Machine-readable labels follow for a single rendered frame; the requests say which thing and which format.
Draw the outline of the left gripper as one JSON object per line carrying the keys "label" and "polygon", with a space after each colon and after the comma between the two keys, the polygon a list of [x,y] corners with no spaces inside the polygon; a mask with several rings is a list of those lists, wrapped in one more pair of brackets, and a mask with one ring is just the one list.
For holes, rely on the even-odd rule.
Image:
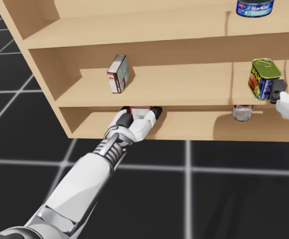
{"label": "left gripper", "polygon": [[133,120],[130,107],[122,107],[108,128],[108,138],[118,134],[124,142],[142,141],[163,112],[162,107],[151,107],[144,118]]}

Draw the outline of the green and blue rectangular can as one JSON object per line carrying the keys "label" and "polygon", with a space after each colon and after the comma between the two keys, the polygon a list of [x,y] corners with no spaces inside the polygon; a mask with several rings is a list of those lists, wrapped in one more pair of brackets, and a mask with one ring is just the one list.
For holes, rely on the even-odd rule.
{"label": "green and blue rectangular can", "polygon": [[268,100],[274,80],[281,77],[281,71],[269,58],[254,59],[249,76],[248,86],[258,100]]}

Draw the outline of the red and white carton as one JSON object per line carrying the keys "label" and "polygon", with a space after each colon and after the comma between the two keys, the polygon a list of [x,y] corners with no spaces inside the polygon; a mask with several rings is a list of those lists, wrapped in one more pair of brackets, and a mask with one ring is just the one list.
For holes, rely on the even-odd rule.
{"label": "red and white carton", "polygon": [[107,78],[112,93],[122,93],[129,80],[130,73],[126,55],[116,55],[111,66],[107,70]]}

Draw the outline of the red and white can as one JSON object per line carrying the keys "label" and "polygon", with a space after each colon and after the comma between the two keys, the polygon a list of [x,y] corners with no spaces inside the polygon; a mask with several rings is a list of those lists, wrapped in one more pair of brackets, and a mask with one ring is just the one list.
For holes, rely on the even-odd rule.
{"label": "red and white can", "polygon": [[234,105],[232,116],[237,121],[248,121],[253,112],[253,105]]}

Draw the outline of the pale wooden shelf unit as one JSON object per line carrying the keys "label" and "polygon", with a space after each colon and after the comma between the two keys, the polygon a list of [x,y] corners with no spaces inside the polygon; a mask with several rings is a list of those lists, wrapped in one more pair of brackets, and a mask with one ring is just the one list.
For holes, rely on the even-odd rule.
{"label": "pale wooden shelf unit", "polygon": [[[246,18],[237,0],[0,0],[0,14],[69,138],[102,138],[123,106],[161,106],[149,139],[289,141],[248,87],[270,58],[288,84],[289,0]],[[120,94],[107,70],[126,55]],[[248,121],[234,105],[253,105]]]}

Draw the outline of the blue flat can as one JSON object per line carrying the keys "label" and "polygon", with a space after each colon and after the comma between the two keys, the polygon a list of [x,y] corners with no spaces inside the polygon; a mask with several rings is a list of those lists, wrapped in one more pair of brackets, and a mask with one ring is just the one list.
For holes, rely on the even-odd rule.
{"label": "blue flat can", "polygon": [[239,16],[256,18],[269,15],[275,0],[237,0],[236,13]]}

